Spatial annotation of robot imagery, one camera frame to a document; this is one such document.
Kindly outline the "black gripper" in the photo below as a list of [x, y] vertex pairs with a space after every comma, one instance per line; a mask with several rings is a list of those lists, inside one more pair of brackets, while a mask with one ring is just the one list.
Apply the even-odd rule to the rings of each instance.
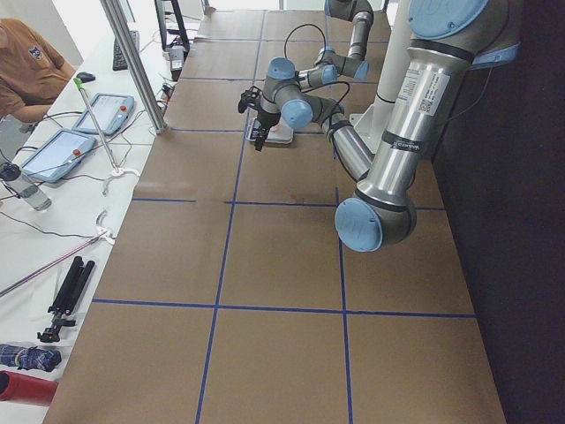
[[256, 86], [251, 86], [240, 95], [237, 110], [239, 113], [244, 113], [247, 109], [257, 111], [257, 119], [260, 128], [263, 129], [255, 132], [254, 140], [254, 148], [261, 151], [270, 129], [279, 123], [280, 111], [274, 103], [264, 98], [262, 90]]

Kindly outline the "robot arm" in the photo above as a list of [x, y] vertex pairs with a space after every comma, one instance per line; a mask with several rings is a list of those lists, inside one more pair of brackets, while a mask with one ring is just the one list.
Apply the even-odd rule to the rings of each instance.
[[280, 121], [296, 130], [320, 126], [356, 184], [355, 193], [336, 209], [338, 236], [351, 250], [373, 252], [412, 233], [417, 214], [408, 189], [418, 162], [449, 121], [464, 74], [515, 59], [523, 5], [401, 2], [377, 95], [364, 115], [370, 127], [366, 136], [359, 135], [338, 101], [313, 90], [366, 76], [373, 8], [367, 1], [328, 1], [325, 13], [353, 25], [347, 55], [325, 47], [314, 66], [303, 71], [286, 57], [274, 58], [263, 87], [245, 90], [237, 107], [257, 113], [249, 131], [256, 148]]
[[368, 1], [329, 0], [325, 2], [325, 14], [352, 23], [348, 54], [341, 56], [325, 44], [314, 62], [314, 67], [297, 72], [302, 89], [327, 85], [337, 81], [339, 76], [365, 80], [369, 71], [365, 54], [374, 21], [373, 7]]

